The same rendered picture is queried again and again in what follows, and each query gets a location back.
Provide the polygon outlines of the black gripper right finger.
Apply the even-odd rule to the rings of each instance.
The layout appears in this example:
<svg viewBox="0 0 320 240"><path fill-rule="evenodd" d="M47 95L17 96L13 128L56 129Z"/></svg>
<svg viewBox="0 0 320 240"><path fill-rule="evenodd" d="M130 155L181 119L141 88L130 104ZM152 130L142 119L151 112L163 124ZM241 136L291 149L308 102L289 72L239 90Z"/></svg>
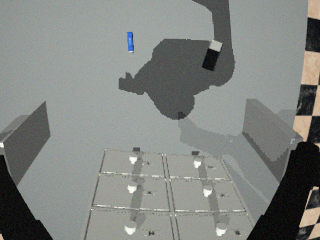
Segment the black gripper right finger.
<svg viewBox="0 0 320 240"><path fill-rule="evenodd" d="M320 148L257 99L246 99L242 134L280 183L246 240L296 240L311 186L320 193Z"/></svg>

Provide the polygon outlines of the blue battery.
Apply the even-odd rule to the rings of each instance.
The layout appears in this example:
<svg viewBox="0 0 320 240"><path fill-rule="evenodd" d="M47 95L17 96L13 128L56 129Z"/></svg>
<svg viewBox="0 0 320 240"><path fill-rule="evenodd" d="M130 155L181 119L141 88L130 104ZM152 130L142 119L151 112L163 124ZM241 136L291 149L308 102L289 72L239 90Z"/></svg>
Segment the blue battery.
<svg viewBox="0 0 320 240"><path fill-rule="evenodd" d="M132 32L127 32L127 36L128 36L128 50L130 53L133 52L133 36L132 36Z"/></svg>

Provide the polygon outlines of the grey drawer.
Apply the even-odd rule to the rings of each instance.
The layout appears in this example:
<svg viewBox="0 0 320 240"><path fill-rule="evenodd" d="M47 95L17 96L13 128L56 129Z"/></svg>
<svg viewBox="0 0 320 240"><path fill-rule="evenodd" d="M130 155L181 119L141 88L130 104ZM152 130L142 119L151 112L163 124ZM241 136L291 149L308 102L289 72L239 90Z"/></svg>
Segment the grey drawer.
<svg viewBox="0 0 320 240"><path fill-rule="evenodd" d="M179 240L246 240L253 229L247 214L176 215L175 220Z"/></svg>
<svg viewBox="0 0 320 240"><path fill-rule="evenodd" d="M169 178L229 180L219 158L166 155L166 163Z"/></svg>
<svg viewBox="0 0 320 240"><path fill-rule="evenodd" d="M173 240L170 215L92 209L86 240Z"/></svg>
<svg viewBox="0 0 320 240"><path fill-rule="evenodd" d="M169 212L165 180L100 175L93 207Z"/></svg>
<svg viewBox="0 0 320 240"><path fill-rule="evenodd" d="M177 213L245 211L231 182L170 180L170 187L174 212Z"/></svg>
<svg viewBox="0 0 320 240"><path fill-rule="evenodd" d="M164 178L162 155L106 150L101 173Z"/></svg>

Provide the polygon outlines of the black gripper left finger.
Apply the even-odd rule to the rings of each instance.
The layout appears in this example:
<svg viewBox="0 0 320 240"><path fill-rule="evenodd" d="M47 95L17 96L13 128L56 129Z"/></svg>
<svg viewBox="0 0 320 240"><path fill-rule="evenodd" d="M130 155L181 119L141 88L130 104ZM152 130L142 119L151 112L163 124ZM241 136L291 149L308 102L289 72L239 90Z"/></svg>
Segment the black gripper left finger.
<svg viewBox="0 0 320 240"><path fill-rule="evenodd" d="M46 101L35 101L0 133L0 231L4 240L53 240L16 187L50 136Z"/></svg>

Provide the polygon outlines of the white chest of drawers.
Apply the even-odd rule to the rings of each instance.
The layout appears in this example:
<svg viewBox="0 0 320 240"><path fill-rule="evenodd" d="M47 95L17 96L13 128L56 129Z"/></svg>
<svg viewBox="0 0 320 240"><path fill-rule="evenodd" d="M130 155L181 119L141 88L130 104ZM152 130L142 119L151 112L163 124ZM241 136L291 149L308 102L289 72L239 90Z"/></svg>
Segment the white chest of drawers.
<svg viewBox="0 0 320 240"><path fill-rule="evenodd" d="M101 169L102 169L102 165L103 165L103 159L105 156L105 152L106 150L113 150L113 151L125 151L125 152L137 152L137 153L151 153L151 154L161 154L162 155L162 162L163 162L163 169L164 169L164 178L155 178L155 177L140 177L140 176L127 176L127 175L115 175L115 174L104 174L101 173ZM173 178L169 178L168 176L168 170L167 170L167 163L166 163L166 155L180 155L180 156L196 156L196 157L215 157L215 158L219 158L228 177L229 180L194 180L194 179L173 179ZM96 195L96 190L97 190L97 186L98 186L98 182L99 182L99 177L100 175L108 175L108 176L120 176L120 177L132 177L132 178L146 178L146 179L161 179L161 180L165 180L166 183L166 190L167 190L167 197L168 197L168 203L169 203L169 212L152 212L152 211L135 211L135 210L121 210L121 209L110 209L110 208L99 208L99 207L92 207L93 206L93 202L95 199L95 195ZM237 212L237 213L177 213L174 212L174 207L173 207L173 201L172 201L172 195L171 195L171 188L170 188L170 180L180 180L180 181L206 181L206 182L231 182L234 190L244 208L244 212ZM173 240L179 240L178 238L178 232L177 232L177 226L176 226L176 215L239 215L239 214L247 214L249 221L252 225L252 227L254 228L255 226L255 222L229 172L229 170L227 169L222 157L217 157L217 156L199 156L199 155L182 155L182 154L167 154L167 153L153 153L153 152L140 152L140 151L127 151L127 150L115 150L115 149L104 149L102 150L102 154L100 157L100 161L99 161L99 165L97 168L97 172L96 172L96 176L95 176L95 180L93 183L93 187L92 187L92 191L91 191L91 195L90 195L90 199L89 199L89 203L88 203L88 207L87 207L87 211L86 211L86 215L85 215L85 220L84 220L84 224L83 224L83 228L82 228L82 232L81 232L81 237L80 240L86 240L86 235L87 235L87 229L89 227L89 220L91 217L91 211L92 209L97 209L97 210L107 210L107 211L118 211L118 212L131 212L131 213L147 213L147 214L169 214L170 215L170 220L171 220L171 227L172 227L172 235L173 235Z"/></svg>

